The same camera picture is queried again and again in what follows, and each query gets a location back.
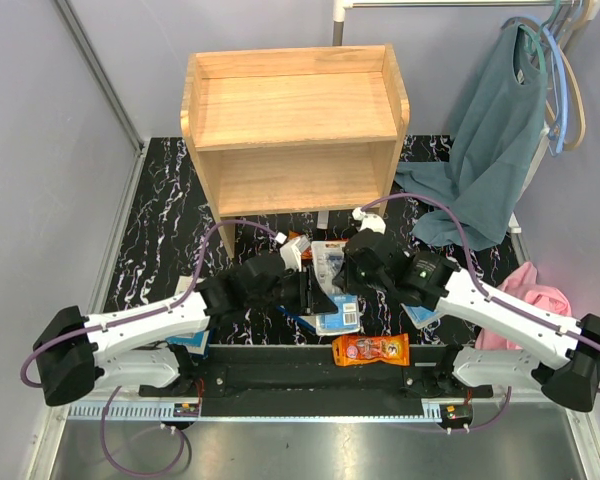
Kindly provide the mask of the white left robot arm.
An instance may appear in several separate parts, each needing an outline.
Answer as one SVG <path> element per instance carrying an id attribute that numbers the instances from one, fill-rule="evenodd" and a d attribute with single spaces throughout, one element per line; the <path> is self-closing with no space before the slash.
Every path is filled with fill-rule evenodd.
<path id="1" fill-rule="evenodd" d="M 250 309 L 282 308 L 295 316 L 335 314 L 336 304 L 310 267 L 286 266 L 277 253 L 253 257 L 215 276 L 194 281 L 182 294 L 124 311 L 84 315 L 76 306 L 58 311 L 33 344 L 46 405 L 73 403 L 98 387 L 146 385 L 176 396 L 195 386 L 184 350 L 164 361 L 125 368 L 133 350 L 169 337 L 214 329 Z"/>

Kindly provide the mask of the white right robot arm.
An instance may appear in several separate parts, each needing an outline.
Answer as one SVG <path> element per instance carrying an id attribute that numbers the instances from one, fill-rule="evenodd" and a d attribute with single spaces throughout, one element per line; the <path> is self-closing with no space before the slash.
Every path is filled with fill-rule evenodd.
<path id="1" fill-rule="evenodd" d="M 521 388 L 590 412 L 600 394 L 599 316 L 544 311 L 481 284 L 452 259 L 427 251 L 408 255 L 370 229 L 346 243 L 337 283 L 354 295 L 381 291 L 404 307 L 463 319 L 514 343 L 512 350 L 457 348 L 433 374 L 443 395 L 483 385 Z"/>

